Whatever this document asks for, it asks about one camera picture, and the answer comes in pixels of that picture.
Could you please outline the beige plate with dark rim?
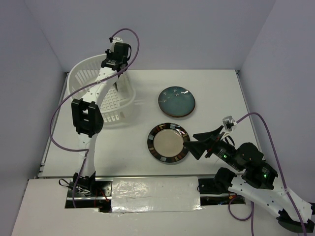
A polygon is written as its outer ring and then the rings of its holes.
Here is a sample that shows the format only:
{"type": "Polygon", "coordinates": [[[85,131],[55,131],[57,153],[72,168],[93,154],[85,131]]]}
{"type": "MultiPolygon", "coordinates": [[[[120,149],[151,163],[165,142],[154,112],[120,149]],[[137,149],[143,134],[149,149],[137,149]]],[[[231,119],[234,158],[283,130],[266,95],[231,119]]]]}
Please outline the beige plate with dark rim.
{"type": "Polygon", "coordinates": [[[175,123],[161,123],[155,126],[147,137],[147,148],[159,162],[175,165],[184,160],[188,149],[184,142],[189,142],[188,132],[175,123]]]}

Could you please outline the blue glazed ceramic plate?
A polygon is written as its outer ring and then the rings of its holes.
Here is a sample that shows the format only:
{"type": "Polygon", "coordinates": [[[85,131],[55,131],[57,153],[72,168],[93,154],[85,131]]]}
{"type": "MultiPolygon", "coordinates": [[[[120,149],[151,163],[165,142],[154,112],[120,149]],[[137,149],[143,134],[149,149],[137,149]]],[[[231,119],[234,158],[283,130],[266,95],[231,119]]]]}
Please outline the blue glazed ceramic plate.
{"type": "Polygon", "coordinates": [[[193,113],[196,101],[194,99],[165,99],[160,101],[158,105],[166,115],[182,118],[193,113]]]}

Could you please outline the teal plate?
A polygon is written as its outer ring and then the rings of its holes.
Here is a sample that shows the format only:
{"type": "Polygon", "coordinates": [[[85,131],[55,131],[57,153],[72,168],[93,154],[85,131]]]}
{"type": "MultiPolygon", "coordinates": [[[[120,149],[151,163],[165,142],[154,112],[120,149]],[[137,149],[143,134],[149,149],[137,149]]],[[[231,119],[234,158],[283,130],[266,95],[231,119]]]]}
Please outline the teal plate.
{"type": "Polygon", "coordinates": [[[165,88],[159,94],[157,102],[163,113],[175,118],[188,116],[196,106],[193,94],[180,86],[165,88]]]}

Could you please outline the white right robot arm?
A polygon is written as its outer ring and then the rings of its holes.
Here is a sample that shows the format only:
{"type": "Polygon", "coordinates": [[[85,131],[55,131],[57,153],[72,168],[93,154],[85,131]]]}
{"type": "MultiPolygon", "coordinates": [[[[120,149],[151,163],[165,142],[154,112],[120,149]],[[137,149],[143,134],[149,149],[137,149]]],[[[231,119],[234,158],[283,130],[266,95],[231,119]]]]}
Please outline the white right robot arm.
{"type": "Polygon", "coordinates": [[[194,134],[195,141],[184,142],[184,147],[196,159],[215,155],[229,165],[219,168],[210,187],[202,182],[199,190],[234,192],[266,209],[285,229],[293,233],[312,233],[315,205],[286,188],[278,172],[264,161],[263,153],[253,143],[235,148],[233,142],[227,142],[232,131],[232,124],[222,125],[211,132],[194,134]]]}

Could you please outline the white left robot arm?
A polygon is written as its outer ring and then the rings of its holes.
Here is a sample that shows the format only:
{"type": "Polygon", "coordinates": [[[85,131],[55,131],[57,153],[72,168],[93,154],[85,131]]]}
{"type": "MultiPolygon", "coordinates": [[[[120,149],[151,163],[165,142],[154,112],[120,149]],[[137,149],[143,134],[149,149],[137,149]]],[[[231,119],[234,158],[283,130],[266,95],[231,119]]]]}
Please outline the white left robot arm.
{"type": "Polygon", "coordinates": [[[79,138],[79,148],[84,151],[83,164],[73,176],[74,185],[80,192],[90,196],[96,191],[95,145],[98,133],[103,129],[104,119],[100,106],[111,88],[117,88],[120,72],[130,59],[131,46],[115,37],[111,48],[106,50],[106,58],[101,62],[96,85],[80,98],[71,102],[72,120],[79,138]]]}

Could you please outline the white plastic dish rack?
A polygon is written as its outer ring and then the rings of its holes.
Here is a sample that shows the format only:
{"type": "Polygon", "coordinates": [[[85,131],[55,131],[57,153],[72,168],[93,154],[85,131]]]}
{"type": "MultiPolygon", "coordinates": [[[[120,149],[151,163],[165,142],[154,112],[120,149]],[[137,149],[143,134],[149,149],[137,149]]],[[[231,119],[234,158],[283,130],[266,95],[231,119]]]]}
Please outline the white plastic dish rack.
{"type": "MultiPolygon", "coordinates": [[[[101,62],[105,58],[105,54],[93,56],[77,63],[71,69],[67,80],[67,91],[69,94],[76,92],[72,95],[71,100],[82,98],[86,102],[90,101],[88,97],[91,97],[92,92],[96,91],[96,86],[81,91],[77,90],[102,79],[100,68],[101,62]]],[[[117,93],[115,87],[111,86],[102,103],[98,106],[105,125],[123,122],[133,111],[136,91],[131,84],[128,72],[124,73],[126,74],[124,93],[117,93]]]]}

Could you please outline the silver foil tape sheet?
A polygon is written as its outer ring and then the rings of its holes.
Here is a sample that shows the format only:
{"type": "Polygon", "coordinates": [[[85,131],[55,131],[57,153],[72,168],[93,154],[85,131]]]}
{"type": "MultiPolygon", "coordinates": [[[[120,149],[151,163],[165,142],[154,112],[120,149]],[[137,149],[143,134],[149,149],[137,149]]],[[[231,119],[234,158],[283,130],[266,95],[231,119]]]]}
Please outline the silver foil tape sheet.
{"type": "Polygon", "coordinates": [[[115,178],[115,213],[182,212],[201,209],[197,177],[115,178]]]}

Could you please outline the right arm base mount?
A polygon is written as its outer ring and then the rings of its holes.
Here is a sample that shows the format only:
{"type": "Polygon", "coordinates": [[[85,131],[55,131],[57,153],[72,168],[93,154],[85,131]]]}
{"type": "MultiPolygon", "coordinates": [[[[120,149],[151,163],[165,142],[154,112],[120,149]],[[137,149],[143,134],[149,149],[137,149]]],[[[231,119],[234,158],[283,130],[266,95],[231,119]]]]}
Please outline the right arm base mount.
{"type": "Polygon", "coordinates": [[[237,194],[228,190],[220,190],[214,184],[213,178],[199,178],[197,191],[200,194],[201,206],[228,205],[236,198],[232,204],[245,204],[243,197],[237,197],[237,194]]]}

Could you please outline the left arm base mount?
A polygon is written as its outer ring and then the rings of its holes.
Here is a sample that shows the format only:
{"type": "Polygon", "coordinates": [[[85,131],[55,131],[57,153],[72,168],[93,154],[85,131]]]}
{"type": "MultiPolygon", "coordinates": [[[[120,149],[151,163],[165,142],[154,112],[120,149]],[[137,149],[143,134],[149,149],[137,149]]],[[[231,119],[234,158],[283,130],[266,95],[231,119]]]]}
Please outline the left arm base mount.
{"type": "Polygon", "coordinates": [[[74,180],[60,178],[58,184],[63,188],[67,188],[64,208],[96,208],[98,211],[105,213],[112,211],[112,180],[96,179],[92,190],[77,185],[74,197],[72,197],[74,180]]]}

